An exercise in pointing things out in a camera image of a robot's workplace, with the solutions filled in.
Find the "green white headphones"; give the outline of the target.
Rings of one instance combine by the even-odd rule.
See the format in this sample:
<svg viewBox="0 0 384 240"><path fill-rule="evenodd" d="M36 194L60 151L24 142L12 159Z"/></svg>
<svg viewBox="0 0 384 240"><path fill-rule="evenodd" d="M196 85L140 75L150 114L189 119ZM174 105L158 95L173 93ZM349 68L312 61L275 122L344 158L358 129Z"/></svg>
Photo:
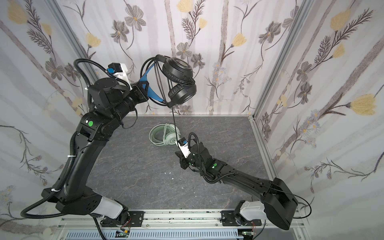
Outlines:
<svg viewBox="0 0 384 240"><path fill-rule="evenodd" d="M179 128L169 123L156 125L149 132L149 140L155 146L176 145L180 137Z"/></svg>

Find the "black blue headphones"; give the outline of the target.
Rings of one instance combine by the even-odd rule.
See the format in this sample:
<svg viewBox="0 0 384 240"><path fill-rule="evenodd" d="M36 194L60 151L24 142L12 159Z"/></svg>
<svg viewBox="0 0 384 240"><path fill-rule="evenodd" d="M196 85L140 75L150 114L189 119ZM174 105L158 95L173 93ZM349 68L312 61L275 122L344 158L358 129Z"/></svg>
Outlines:
<svg viewBox="0 0 384 240"><path fill-rule="evenodd" d="M152 69L155 70L155 77L159 90L161 91L161 96L158 96L148 83L147 75ZM175 86L169 85L169 101L167 101L164 95L159 72L161 72L170 83L176 84ZM163 55L156 55L143 63L140 71L139 83L144 85L146 95L151 101L157 105L166 106L168 108L182 105L197 93L197 86L193 78L192 67L181 59Z"/></svg>

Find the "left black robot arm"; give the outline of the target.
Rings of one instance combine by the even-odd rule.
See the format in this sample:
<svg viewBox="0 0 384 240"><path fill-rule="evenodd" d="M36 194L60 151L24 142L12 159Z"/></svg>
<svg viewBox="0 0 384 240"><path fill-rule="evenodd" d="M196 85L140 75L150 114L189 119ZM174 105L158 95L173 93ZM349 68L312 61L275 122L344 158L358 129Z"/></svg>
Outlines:
<svg viewBox="0 0 384 240"><path fill-rule="evenodd" d="M94 192L87 181L94 164L122 125L123 118L148 101L149 83L139 81L131 86L121 85L116 79L103 78L88 88L95 108L85 114L70 141L69 159L53 188L44 189L42 197L54 203L65 215L102 215L117 219L124 206Z"/></svg>

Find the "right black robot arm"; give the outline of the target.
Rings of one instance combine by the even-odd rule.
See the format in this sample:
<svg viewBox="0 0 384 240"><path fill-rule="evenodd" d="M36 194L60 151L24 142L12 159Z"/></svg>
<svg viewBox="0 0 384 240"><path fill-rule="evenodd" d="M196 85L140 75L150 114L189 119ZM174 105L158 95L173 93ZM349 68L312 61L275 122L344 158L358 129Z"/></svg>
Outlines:
<svg viewBox="0 0 384 240"><path fill-rule="evenodd" d="M185 138L177 142L175 152L182 169L193 167L209 184L223 183L255 197L264 205L267 219L282 230L291 226L298 200L279 178L261 179L241 172L228 163L213 158L203 143L191 146Z"/></svg>

